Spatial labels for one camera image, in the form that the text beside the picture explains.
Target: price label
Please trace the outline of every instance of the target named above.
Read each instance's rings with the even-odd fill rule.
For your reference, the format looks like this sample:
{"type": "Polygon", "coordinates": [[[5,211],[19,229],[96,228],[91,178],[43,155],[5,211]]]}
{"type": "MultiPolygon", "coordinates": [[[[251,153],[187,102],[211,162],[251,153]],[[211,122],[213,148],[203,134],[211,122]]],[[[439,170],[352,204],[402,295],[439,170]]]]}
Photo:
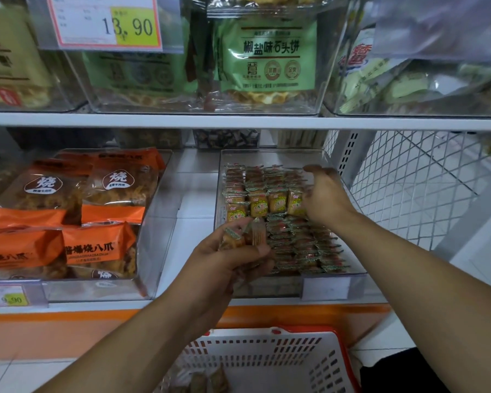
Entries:
{"type": "Polygon", "coordinates": [[[162,51],[157,0],[47,0],[61,49],[162,51]]]}
{"type": "Polygon", "coordinates": [[[21,285],[0,285],[0,306],[29,306],[21,285]]]}

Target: right hand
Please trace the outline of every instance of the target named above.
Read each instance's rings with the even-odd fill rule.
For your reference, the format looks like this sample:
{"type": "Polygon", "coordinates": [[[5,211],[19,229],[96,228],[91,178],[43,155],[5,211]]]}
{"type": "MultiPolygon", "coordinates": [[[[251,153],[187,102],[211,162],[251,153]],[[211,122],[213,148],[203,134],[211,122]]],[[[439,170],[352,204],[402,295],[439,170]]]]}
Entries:
{"type": "Polygon", "coordinates": [[[306,165],[304,171],[315,178],[313,189],[304,196],[304,206],[311,221],[322,224],[335,233],[358,212],[343,188],[340,175],[334,168],[306,165]]]}

